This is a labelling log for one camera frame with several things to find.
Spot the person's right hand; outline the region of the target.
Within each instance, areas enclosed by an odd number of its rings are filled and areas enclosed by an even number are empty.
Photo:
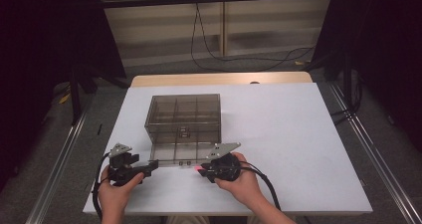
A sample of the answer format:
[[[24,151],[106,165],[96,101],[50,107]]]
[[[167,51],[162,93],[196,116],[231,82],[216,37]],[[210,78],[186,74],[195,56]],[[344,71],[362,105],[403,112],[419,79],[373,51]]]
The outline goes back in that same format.
[[[215,183],[222,189],[230,192],[236,200],[255,211],[268,203],[263,195],[256,174],[242,170],[235,181],[216,178]]]

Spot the white table cover board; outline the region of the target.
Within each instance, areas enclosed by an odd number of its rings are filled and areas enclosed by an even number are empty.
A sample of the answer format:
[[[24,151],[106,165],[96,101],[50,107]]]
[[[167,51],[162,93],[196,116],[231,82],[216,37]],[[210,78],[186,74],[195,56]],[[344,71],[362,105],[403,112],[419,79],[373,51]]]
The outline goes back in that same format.
[[[152,97],[217,94],[222,139],[274,185],[291,215],[360,215],[372,207],[314,83],[131,88],[109,146],[129,145],[147,160],[144,128]],[[129,215],[247,216],[250,211],[192,167],[160,167],[131,194]]]

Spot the black metal stand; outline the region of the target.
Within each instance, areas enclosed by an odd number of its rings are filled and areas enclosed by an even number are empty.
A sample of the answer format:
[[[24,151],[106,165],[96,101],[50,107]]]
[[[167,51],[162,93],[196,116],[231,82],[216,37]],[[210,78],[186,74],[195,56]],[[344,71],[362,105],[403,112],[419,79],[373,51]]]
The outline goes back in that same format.
[[[334,82],[337,78],[342,81],[342,86],[334,89],[339,92],[343,108],[333,112],[332,117],[339,116],[334,124],[338,125],[357,115],[362,99],[362,84],[359,76],[353,75],[351,55],[342,50],[333,50],[319,58],[313,58],[303,67],[303,71],[310,72],[323,68],[323,76],[328,82]]]
[[[72,66],[70,72],[70,89],[72,98],[73,108],[73,121],[72,125],[75,125],[78,120],[82,117],[82,107],[79,94],[79,87],[82,87],[85,93],[94,94],[98,86],[94,81],[94,77],[101,78],[107,82],[115,85],[121,89],[128,89],[129,84],[112,77],[111,75],[103,72],[93,66]]]

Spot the black curtain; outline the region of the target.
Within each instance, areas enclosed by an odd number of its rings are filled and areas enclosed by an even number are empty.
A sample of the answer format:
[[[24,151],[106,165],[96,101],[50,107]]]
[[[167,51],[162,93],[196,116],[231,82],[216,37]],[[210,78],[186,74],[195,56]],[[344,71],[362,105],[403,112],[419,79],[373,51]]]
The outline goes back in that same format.
[[[314,58],[348,61],[422,152],[422,0],[330,0]]]
[[[0,0],[0,192],[30,153],[56,85],[125,71],[100,0]]]

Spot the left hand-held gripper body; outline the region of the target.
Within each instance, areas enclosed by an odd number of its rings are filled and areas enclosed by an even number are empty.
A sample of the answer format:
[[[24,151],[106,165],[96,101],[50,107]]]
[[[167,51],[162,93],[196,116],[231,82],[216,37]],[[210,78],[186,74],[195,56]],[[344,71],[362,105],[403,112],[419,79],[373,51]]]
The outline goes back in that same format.
[[[117,143],[109,153],[108,178],[114,186],[124,186],[139,173],[145,175],[144,167],[132,167],[139,161],[138,154],[131,154],[131,147]]]

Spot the smoky transparent drawer cabinet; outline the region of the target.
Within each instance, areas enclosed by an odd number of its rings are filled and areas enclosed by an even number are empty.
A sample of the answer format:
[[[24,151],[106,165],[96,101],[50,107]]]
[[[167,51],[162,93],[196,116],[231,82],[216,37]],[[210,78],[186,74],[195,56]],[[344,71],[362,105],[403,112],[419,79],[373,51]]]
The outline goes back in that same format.
[[[218,143],[220,95],[153,96],[144,127],[153,144]]]

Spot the person's left hand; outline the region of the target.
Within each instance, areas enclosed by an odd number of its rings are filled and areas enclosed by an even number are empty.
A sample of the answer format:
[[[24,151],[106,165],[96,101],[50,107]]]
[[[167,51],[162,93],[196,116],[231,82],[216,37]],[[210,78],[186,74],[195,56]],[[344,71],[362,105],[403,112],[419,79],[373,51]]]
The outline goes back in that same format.
[[[113,186],[108,180],[108,167],[101,174],[102,184],[99,188],[99,200],[103,212],[103,220],[121,219],[128,203],[131,191],[143,180],[142,172],[136,174],[124,186]]]

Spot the metal floor rail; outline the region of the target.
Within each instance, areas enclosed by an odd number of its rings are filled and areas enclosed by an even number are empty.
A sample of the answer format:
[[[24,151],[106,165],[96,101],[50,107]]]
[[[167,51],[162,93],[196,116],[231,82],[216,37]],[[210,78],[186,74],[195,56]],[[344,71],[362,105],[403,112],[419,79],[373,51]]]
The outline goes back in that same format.
[[[403,215],[406,223],[422,224],[422,215],[420,215],[419,212],[416,210],[413,201],[406,193],[402,185],[398,182],[395,175],[385,162],[384,158],[382,157],[381,153],[377,149],[370,135],[366,131],[359,117],[348,109],[344,94],[340,87],[333,82],[329,83],[329,87],[341,108],[341,113],[345,114],[345,119],[353,128],[353,131],[357,135],[359,142],[361,143],[368,158],[372,162],[372,165],[376,169],[379,177],[383,181],[386,189],[388,190],[399,211]]]
[[[43,224],[45,216],[52,203],[53,197],[57,191],[64,170],[69,161],[70,155],[84,126],[86,116],[87,113],[83,112],[80,117],[76,120],[76,122],[72,125],[70,132],[65,140],[65,143],[61,149],[61,152],[49,175],[49,178],[45,183],[41,194],[37,198],[37,201],[34,207],[32,208],[25,224]]]

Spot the person's left leg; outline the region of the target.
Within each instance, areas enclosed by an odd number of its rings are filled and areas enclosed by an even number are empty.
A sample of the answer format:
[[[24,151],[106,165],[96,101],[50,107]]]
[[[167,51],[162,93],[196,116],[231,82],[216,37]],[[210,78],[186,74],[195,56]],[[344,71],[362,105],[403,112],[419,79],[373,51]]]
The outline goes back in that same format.
[[[168,216],[165,224],[211,224],[206,216]]]

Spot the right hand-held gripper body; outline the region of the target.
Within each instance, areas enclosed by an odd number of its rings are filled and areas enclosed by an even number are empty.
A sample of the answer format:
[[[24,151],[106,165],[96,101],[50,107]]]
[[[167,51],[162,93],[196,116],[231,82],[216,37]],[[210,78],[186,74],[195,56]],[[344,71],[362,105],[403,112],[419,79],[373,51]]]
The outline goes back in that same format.
[[[207,156],[212,169],[207,170],[214,179],[234,181],[240,175],[240,161],[232,151],[241,146],[240,142],[216,143]]]

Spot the wooden table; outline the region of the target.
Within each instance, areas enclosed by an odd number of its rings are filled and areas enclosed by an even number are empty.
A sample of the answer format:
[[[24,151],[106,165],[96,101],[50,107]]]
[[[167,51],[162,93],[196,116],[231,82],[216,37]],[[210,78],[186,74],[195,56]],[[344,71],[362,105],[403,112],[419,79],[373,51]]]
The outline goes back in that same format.
[[[249,85],[311,83],[307,72],[259,72],[259,73],[216,73],[216,74],[178,74],[136,76],[132,88],[163,86],[211,86],[211,85]]]

